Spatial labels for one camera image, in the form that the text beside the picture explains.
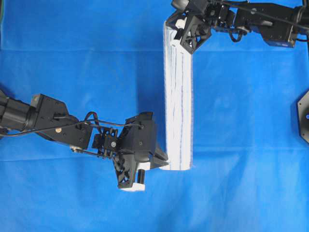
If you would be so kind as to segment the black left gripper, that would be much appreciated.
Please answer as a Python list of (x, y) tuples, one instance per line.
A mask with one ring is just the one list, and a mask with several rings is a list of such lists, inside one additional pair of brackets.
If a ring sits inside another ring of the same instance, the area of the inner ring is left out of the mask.
[(115, 168), (124, 169), (125, 159), (141, 163), (142, 167), (155, 169), (165, 167), (167, 162), (155, 162), (155, 156), (167, 161), (167, 154), (157, 143), (157, 127), (152, 112), (142, 112), (126, 119), (126, 126), (118, 137)]

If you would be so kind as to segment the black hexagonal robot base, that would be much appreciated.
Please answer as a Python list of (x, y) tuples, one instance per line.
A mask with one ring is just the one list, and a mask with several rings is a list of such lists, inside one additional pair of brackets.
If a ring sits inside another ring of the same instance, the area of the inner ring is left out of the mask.
[(309, 143), (309, 92), (297, 102), (298, 129), (300, 136)]

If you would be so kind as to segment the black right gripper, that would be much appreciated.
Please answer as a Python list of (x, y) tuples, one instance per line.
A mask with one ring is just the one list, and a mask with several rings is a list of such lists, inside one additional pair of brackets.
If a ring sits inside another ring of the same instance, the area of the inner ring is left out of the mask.
[[(176, 27), (177, 20), (184, 20), (186, 15), (190, 13), (193, 15), (205, 15), (205, 11), (210, 4), (209, 0), (173, 0), (171, 5), (176, 11), (166, 20), (165, 25), (168, 27)], [(176, 35), (174, 40), (181, 40), (183, 36), (182, 28), (174, 28)]]

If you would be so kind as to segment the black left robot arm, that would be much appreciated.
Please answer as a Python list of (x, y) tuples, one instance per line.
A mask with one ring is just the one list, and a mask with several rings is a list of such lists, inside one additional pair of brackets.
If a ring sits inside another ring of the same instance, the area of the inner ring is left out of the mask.
[(114, 159), (119, 168), (132, 161), (147, 169), (164, 167), (168, 157), (157, 143), (157, 128), (152, 112), (142, 112), (116, 124), (102, 121), (96, 112), (84, 120), (71, 115), (64, 102), (43, 94), (31, 103), (0, 93), (0, 136), (14, 137), (35, 133), (42, 138), (68, 145), (73, 152), (87, 153), (91, 146), (98, 157)]

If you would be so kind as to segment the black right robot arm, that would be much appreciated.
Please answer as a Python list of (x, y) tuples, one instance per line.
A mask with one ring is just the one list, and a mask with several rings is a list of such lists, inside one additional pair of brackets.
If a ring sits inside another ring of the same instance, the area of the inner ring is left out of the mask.
[(166, 26), (175, 40), (193, 54), (211, 36), (211, 30), (227, 33), (238, 43), (254, 31), (270, 46), (293, 48), (298, 35), (309, 34), (309, 7), (230, 0), (174, 0), (175, 12)]

